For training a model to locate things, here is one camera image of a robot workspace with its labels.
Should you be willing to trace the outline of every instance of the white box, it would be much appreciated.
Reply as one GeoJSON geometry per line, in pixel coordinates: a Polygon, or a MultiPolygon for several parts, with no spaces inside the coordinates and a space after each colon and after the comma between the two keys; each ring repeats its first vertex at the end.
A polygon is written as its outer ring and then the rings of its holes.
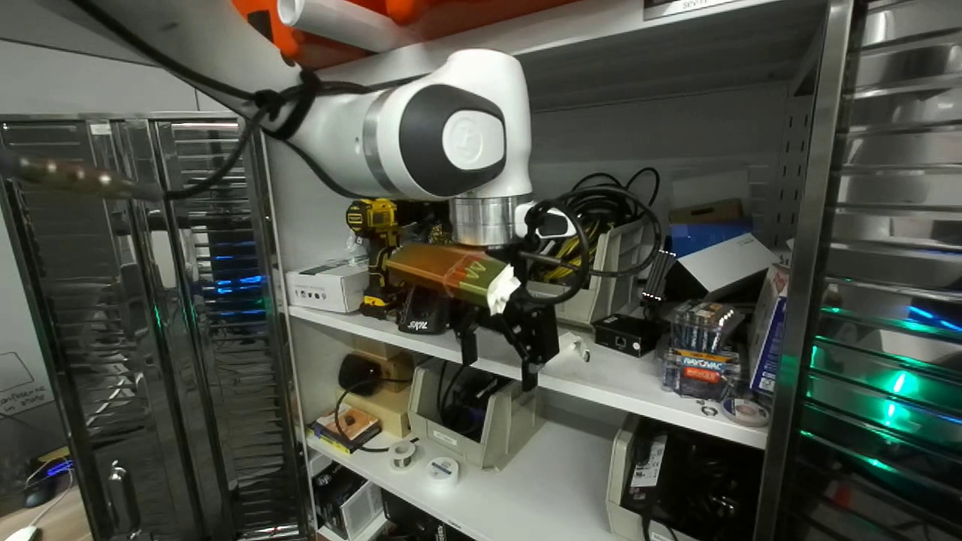
{"type": "Polygon", "coordinates": [[[367,264],[350,260],[323,263],[306,271],[288,274],[290,308],[318,314],[355,314],[360,310],[363,290],[368,283],[367,264]]]}
{"type": "Polygon", "coordinates": [[[678,260],[707,295],[758,276],[774,263],[777,260],[753,234],[738,234],[678,260]]]}

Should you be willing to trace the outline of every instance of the metal shelf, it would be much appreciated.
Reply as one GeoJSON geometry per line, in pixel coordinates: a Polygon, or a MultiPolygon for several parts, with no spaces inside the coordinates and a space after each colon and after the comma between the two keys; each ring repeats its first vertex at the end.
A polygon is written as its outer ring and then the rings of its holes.
{"type": "Polygon", "coordinates": [[[475,27],[433,42],[413,42],[376,57],[320,69],[323,79],[345,79],[360,84],[413,79],[435,69],[461,48],[495,48],[508,55],[558,53],[594,40],[669,27],[710,14],[743,11],[753,7],[774,7],[791,0],[677,0],[667,7],[644,9],[644,0],[575,0],[557,9],[532,11],[522,17],[475,27]]]}
{"type": "Polygon", "coordinates": [[[469,539],[614,541],[603,522],[609,439],[566,424],[548,422],[504,469],[461,465],[461,482],[449,492],[433,492],[422,482],[433,457],[426,447],[418,447],[408,469],[395,469],[385,454],[345,454],[320,439],[309,444],[469,539]]]}
{"type": "MultiPolygon", "coordinates": [[[[318,328],[329,328],[337,333],[376,340],[395,349],[408,349],[418,356],[461,363],[461,347],[453,333],[441,333],[441,337],[399,333],[395,321],[379,321],[367,316],[312,314],[299,308],[288,308],[288,316],[318,328]]],[[[479,333],[479,349],[481,349],[481,358],[473,363],[475,370],[495,374],[504,379],[520,379],[520,361],[503,337],[479,333]]],[[[647,358],[620,356],[571,331],[562,331],[562,352],[549,363],[544,363],[537,377],[537,389],[588,400],[597,407],[609,407],[620,412],[632,412],[641,419],[663,422],[672,427],[686,427],[693,433],[707,433],[745,447],[765,447],[765,435],[768,435],[764,427],[743,427],[726,419],[710,419],[701,412],[701,400],[678,398],[660,389],[660,363],[654,356],[647,356],[647,358]]]]}

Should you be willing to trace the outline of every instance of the white label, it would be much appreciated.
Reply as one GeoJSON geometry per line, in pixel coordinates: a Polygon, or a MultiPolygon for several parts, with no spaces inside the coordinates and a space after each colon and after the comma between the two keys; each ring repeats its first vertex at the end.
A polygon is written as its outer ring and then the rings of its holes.
{"type": "Polygon", "coordinates": [[[632,489],[659,487],[663,447],[667,447],[667,435],[660,433],[651,439],[649,460],[634,465],[632,489]]]}

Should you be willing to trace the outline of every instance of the cable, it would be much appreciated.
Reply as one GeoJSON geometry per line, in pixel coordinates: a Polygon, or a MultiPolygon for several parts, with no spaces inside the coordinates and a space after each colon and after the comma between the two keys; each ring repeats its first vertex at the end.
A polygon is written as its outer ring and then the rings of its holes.
{"type": "Polygon", "coordinates": [[[465,370],[465,363],[461,363],[457,374],[449,379],[449,389],[441,394],[441,409],[449,409],[450,392],[453,392],[457,379],[464,377],[464,370],[465,370]]]}
{"type": "Polygon", "coordinates": [[[654,204],[659,203],[659,192],[660,192],[660,172],[659,168],[638,168],[632,177],[627,177],[627,185],[625,185],[625,191],[632,192],[632,187],[638,185],[638,177],[641,174],[651,174],[651,196],[649,196],[649,204],[654,204]]]}
{"type": "MultiPolygon", "coordinates": [[[[669,541],[678,541],[678,534],[667,522],[660,522],[660,530],[669,534],[669,541]]],[[[651,506],[647,506],[641,513],[641,539],[651,541],[651,506]]]]}
{"type": "Polygon", "coordinates": [[[620,269],[620,271],[594,271],[594,269],[588,269],[588,276],[632,276],[632,274],[647,271],[654,263],[654,257],[659,257],[659,251],[663,245],[663,225],[660,225],[659,215],[651,210],[651,203],[659,199],[659,191],[660,191],[660,174],[654,168],[641,168],[641,172],[632,174],[627,187],[617,185],[614,174],[594,172],[594,174],[580,177],[571,192],[558,196],[558,208],[567,208],[575,215],[575,225],[577,230],[597,225],[597,234],[602,234],[603,230],[625,225],[625,222],[634,222],[634,220],[647,220],[651,225],[651,233],[654,233],[651,234],[651,251],[638,264],[620,269]],[[651,191],[649,204],[638,203],[627,192],[632,185],[641,174],[651,174],[654,177],[654,191],[651,191]]]}
{"type": "Polygon", "coordinates": [[[580,177],[580,181],[571,187],[571,192],[580,191],[580,187],[588,185],[588,181],[603,181],[603,185],[609,185],[609,187],[623,187],[614,174],[606,174],[606,172],[593,172],[593,174],[580,177]]]}
{"type": "Polygon", "coordinates": [[[256,130],[260,127],[265,119],[268,119],[268,109],[259,109],[259,111],[246,121],[246,127],[244,127],[233,152],[227,153],[227,160],[224,160],[211,177],[205,177],[205,181],[199,181],[199,185],[192,185],[192,187],[186,187],[186,191],[170,191],[170,192],[165,192],[165,199],[169,199],[169,203],[192,199],[192,196],[202,196],[202,192],[214,191],[218,181],[224,181],[224,177],[230,174],[230,168],[237,166],[241,153],[246,152],[249,138],[256,135],[256,130]]]}
{"type": "Polygon", "coordinates": [[[252,103],[252,94],[214,83],[184,64],[177,64],[175,57],[161,55],[160,48],[154,48],[151,42],[145,42],[137,33],[133,33],[129,27],[124,27],[117,17],[111,17],[104,9],[100,9],[94,0],[73,0],[82,11],[88,11],[94,21],[100,21],[104,29],[117,33],[124,42],[129,42],[137,55],[145,55],[147,61],[154,61],[156,66],[175,72],[177,79],[196,84],[196,88],[207,88],[233,99],[246,99],[252,103]]]}
{"type": "MultiPolygon", "coordinates": [[[[575,239],[577,239],[577,254],[580,254],[580,263],[585,263],[588,260],[588,240],[585,240],[585,234],[583,234],[583,230],[580,230],[580,222],[571,216],[571,210],[566,210],[566,204],[536,204],[528,215],[548,215],[548,210],[558,210],[571,225],[575,225],[575,239]]],[[[522,295],[522,303],[527,308],[557,308],[557,303],[566,303],[566,302],[571,302],[580,290],[583,290],[583,283],[588,279],[588,269],[585,264],[577,264],[577,276],[575,279],[567,279],[567,290],[562,291],[562,295],[553,295],[553,297],[532,297],[528,291],[522,295]]]]}
{"type": "Polygon", "coordinates": [[[441,389],[445,389],[449,363],[441,363],[439,389],[433,392],[433,409],[441,414],[441,389]]]}
{"type": "MultiPolygon", "coordinates": [[[[349,433],[343,431],[343,424],[340,424],[340,407],[343,407],[343,400],[349,398],[349,392],[343,392],[340,398],[337,398],[337,403],[334,403],[334,427],[337,427],[337,433],[345,439],[349,433]]],[[[363,444],[356,444],[355,450],[363,450],[363,454],[387,454],[390,447],[363,447],[363,444]]]]}

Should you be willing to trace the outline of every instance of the robotic arm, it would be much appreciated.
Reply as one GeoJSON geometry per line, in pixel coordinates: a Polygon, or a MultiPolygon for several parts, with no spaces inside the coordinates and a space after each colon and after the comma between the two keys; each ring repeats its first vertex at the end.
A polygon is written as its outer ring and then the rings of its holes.
{"type": "Polygon", "coordinates": [[[469,247],[508,245],[532,192],[527,83],[500,53],[457,53],[399,88],[315,96],[288,142],[340,196],[450,203],[469,247]]]}

